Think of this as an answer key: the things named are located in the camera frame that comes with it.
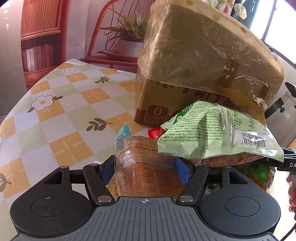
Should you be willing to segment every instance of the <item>white flower print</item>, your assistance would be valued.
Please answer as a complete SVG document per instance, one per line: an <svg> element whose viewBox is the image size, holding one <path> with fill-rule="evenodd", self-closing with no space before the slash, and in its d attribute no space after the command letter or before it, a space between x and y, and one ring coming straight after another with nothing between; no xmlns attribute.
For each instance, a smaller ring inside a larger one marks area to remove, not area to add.
<svg viewBox="0 0 296 241"><path fill-rule="evenodd" d="M3 142L3 137L0 136L0 149L1 149L1 144L2 144L2 142Z"/></svg>
<svg viewBox="0 0 296 241"><path fill-rule="evenodd" d="M75 71L76 71L75 67L65 68L65 70L64 70L65 73L73 73Z"/></svg>
<svg viewBox="0 0 296 241"><path fill-rule="evenodd" d="M35 108L36 111L40 111L48 106L51 106L54 103L52 99L52 95L38 96L31 106Z"/></svg>

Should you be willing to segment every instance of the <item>table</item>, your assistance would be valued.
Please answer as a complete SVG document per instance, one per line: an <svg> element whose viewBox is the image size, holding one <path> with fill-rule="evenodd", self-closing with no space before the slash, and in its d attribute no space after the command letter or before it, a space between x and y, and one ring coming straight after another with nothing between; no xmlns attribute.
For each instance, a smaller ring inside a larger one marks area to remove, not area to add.
<svg viewBox="0 0 296 241"><path fill-rule="evenodd" d="M0 125L0 241L16 235L14 200L57 167L102 163L126 123L132 135L147 136L148 128L133 121L135 75L71 59L7 115Z"/></svg>

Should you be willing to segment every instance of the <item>light green plastic packaging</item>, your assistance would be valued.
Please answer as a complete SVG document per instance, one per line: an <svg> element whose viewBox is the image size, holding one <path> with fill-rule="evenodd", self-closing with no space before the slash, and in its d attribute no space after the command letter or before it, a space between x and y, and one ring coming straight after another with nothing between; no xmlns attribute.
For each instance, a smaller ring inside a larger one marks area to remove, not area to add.
<svg viewBox="0 0 296 241"><path fill-rule="evenodd" d="M196 101L161 125L158 153L206 159L239 153L284 161L284 152L259 121L218 104Z"/></svg>

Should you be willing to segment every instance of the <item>row of books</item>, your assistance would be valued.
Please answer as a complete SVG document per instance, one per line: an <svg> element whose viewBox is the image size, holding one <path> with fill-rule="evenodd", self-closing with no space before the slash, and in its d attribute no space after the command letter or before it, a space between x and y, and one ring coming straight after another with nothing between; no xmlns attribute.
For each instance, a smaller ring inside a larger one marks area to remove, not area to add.
<svg viewBox="0 0 296 241"><path fill-rule="evenodd" d="M22 50L22 65L25 71L53 66L53 45L44 44Z"/></svg>

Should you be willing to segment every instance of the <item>potted plant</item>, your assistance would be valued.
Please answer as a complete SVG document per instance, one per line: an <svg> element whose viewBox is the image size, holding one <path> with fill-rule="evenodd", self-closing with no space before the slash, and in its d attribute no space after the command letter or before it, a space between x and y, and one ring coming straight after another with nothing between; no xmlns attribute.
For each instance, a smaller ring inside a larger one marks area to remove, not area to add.
<svg viewBox="0 0 296 241"><path fill-rule="evenodd" d="M139 50L143 47L143 41L147 29L147 21L142 19L140 13L135 10L135 19L117 13L121 19L121 26L105 28L111 33L110 40L118 39L118 54L121 56L138 57Z"/></svg>

